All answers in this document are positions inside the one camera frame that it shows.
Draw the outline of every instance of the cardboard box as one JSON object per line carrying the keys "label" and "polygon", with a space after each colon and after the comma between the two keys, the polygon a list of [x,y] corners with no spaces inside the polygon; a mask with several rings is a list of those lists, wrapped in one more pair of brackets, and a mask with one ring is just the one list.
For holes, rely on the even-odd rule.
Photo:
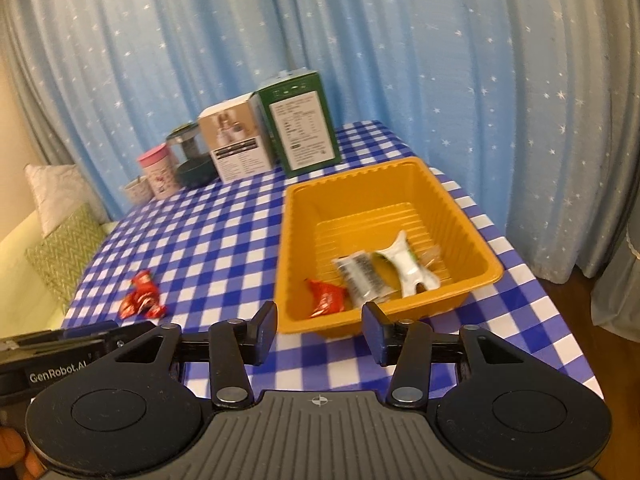
{"label": "cardboard box", "polygon": [[220,179],[229,184],[273,169],[273,155],[252,94],[206,108],[198,117]]}
{"label": "cardboard box", "polygon": [[263,83],[253,99],[288,177],[342,160],[318,72],[304,68],[281,73]]}

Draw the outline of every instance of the finger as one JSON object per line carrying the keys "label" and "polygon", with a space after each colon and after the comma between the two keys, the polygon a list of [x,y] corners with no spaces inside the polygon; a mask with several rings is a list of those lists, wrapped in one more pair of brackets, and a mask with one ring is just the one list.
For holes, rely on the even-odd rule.
{"label": "finger", "polygon": [[0,428],[0,468],[11,467],[17,463],[25,451],[24,441],[17,431]]}
{"label": "finger", "polygon": [[44,473],[42,463],[31,447],[27,451],[27,455],[24,457],[24,465],[27,466],[27,471],[31,473],[34,478],[37,478]]}

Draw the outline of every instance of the gray ribbed plate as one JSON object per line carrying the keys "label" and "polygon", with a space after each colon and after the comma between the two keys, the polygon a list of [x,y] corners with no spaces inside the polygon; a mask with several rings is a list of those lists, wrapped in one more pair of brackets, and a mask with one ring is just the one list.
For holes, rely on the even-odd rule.
{"label": "gray ribbed plate", "polygon": [[[65,477],[49,472],[45,480]],[[460,462],[418,413],[374,392],[265,392],[248,410],[213,418],[173,462],[141,480],[488,480]],[[596,479],[591,472],[575,480]]]}

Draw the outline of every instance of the green box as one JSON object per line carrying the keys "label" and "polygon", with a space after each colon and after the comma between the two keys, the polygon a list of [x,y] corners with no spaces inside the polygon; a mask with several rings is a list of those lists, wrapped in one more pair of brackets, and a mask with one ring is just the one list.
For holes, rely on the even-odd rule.
{"label": "green box", "polygon": [[281,73],[263,83],[253,99],[287,177],[342,160],[318,72],[303,68]]}

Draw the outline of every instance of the throw pillow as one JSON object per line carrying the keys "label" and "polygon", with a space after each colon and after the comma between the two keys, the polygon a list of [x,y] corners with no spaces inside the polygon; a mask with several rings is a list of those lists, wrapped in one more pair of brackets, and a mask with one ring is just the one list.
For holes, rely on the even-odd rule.
{"label": "throw pillow", "polygon": [[28,164],[24,168],[24,174],[31,186],[43,236],[49,235],[83,203],[91,207],[98,222],[105,224],[109,221],[102,202],[75,164],[69,166]]}
{"label": "throw pillow", "polygon": [[25,252],[47,288],[68,307],[82,273],[106,235],[87,204],[82,204],[49,236]]}

